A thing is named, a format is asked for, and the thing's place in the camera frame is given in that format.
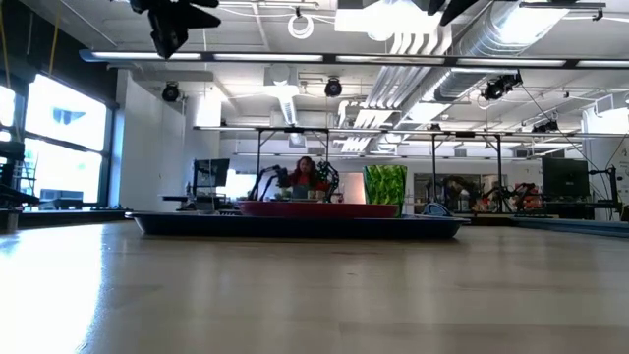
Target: person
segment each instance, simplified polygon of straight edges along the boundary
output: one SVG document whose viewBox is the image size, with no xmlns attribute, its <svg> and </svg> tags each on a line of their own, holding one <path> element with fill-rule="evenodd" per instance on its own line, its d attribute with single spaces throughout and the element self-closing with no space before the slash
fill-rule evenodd
<svg viewBox="0 0 629 354">
<path fill-rule="evenodd" d="M 308 191 L 325 191 L 326 184 L 316 177 L 315 162 L 308 156 L 297 161 L 297 168 L 288 176 L 293 187 L 293 199 L 308 199 Z"/>
</svg>

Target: robotic arm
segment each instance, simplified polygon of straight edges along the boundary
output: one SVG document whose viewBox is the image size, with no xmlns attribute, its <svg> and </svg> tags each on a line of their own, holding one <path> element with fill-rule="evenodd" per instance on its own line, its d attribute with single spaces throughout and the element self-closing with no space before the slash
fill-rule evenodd
<svg viewBox="0 0 629 354">
<path fill-rule="evenodd" d="M 329 185 L 327 191 L 325 191 L 325 202 L 330 203 L 332 200 L 332 194 L 338 188 L 340 181 L 338 171 L 332 167 L 327 161 L 321 161 L 317 165 L 316 174 L 321 182 L 325 182 Z"/>
<path fill-rule="evenodd" d="M 264 191 L 262 192 L 262 195 L 260 196 L 260 200 L 263 201 L 264 200 L 264 195 L 266 195 L 266 191 L 268 191 L 268 188 L 270 187 L 272 181 L 274 179 L 277 179 L 277 185 L 279 187 L 290 187 L 290 181 L 288 179 L 288 170 L 286 168 L 282 168 L 279 165 L 274 165 L 271 167 L 266 167 L 263 168 L 258 174 L 257 174 L 257 178 L 256 178 L 256 183 L 254 184 L 254 187 L 252 188 L 252 190 L 249 192 L 249 196 L 247 197 L 248 201 L 256 201 L 257 200 L 257 192 L 259 189 L 259 182 L 262 180 L 262 177 L 264 176 L 264 174 L 268 173 L 268 172 L 274 172 L 275 174 L 273 176 L 271 176 L 268 181 L 266 181 L 266 186 L 264 187 Z"/>
</svg>

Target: ceiling beam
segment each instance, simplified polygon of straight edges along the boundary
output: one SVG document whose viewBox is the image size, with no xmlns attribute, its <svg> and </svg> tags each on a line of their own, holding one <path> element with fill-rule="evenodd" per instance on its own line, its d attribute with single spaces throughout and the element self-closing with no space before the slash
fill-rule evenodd
<svg viewBox="0 0 629 354">
<path fill-rule="evenodd" d="M 536 70 L 627 70 L 629 59 L 545 58 L 545 57 L 466 57 L 449 55 L 391 55 L 339 53 L 269 52 L 178 52 L 170 59 L 155 52 L 80 50 L 87 62 L 186 62 L 186 63 L 286 63 L 352 66 L 406 66 Z"/>
</svg>

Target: ceiling light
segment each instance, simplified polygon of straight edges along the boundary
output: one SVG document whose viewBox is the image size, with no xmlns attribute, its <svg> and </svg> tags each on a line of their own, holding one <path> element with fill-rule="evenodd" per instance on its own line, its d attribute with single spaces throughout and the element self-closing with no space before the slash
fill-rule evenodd
<svg viewBox="0 0 629 354">
<path fill-rule="evenodd" d="M 528 145 L 527 148 L 571 148 L 573 147 L 570 143 L 539 143 L 534 145 Z"/>
<path fill-rule="evenodd" d="M 408 134 L 408 135 L 433 135 L 434 131 L 418 131 L 418 130 L 392 130 L 389 131 L 389 134 Z"/>
<path fill-rule="evenodd" d="M 629 60 L 581 60 L 579 68 L 629 68 Z"/>
<path fill-rule="evenodd" d="M 379 134 L 386 133 L 380 129 L 330 129 L 330 133 Z"/>
<path fill-rule="evenodd" d="M 607 4 L 603 2 L 580 2 L 580 3 L 568 3 L 568 2 L 527 2 L 520 3 L 521 8 L 529 9 L 568 9 L 568 10 L 596 10 L 607 7 Z"/>
<path fill-rule="evenodd" d="M 103 60 L 164 60 L 157 53 L 145 52 L 93 52 L 91 56 Z M 175 53 L 169 60 L 200 60 L 200 54 Z"/>
<path fill-rule="evenodd" d="M 485 148 L 489 144 L 489 148 L 496 147 L 498 148 L 498 142 L 463 142 L 463 147 L 465 148 Z M 513 143 L 513 142 L 501 142 L 500 148 L 514 148 L 516 146 L 520 146 L 522 143 Z"/>
<path fill-rule="evenodd" d="M 500 68 L 452 68 L 452 73 L 457 74 L 492 74 L 492 75 L 516 75 L 518 69 Z"/>
<path fill-rule="evenodd" d="M 317 54 L 249 54 L 229 53 L 214 54 L 216 61 L 254 61 L 254 62 L 322 62 L 323 55 Z"/>
<path fill-rule="evenodd" d="M 195 126 L 193 129 L 196 130 L 208 130 L 208 131 L 237 131 L 237 132 L 251 132 L 255 131 L 255 127 L 205 127 L 205 126 Z"/>
<path fill-rule="evenodd" d="M 442 65 L 444 59 L 428 56 L 337 55 L 336 61 L 339 63 L 361 64 Z"/>
<path fill-rule="evenodd" d="M 466 66 L 561 67 L 565 60 L 517 58 L 460 58 L 456 64 Z"/>
</svg>

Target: monitor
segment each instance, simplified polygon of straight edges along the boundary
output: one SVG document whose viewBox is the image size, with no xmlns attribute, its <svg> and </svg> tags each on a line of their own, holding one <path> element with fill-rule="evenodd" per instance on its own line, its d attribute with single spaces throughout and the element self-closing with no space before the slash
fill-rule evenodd
<svg viewBox="0 0 629 354">
<path fill-rule="evenodd" d="M 196 160 L 197 187 L 225 187 L 228 169 L 229 158 Z"/>
<path fill-rule="evenodd" d="M 543 194 L 549 197 L 590 195 L 588 162 L 570 158 L 542 158 Z"/>
</svg>

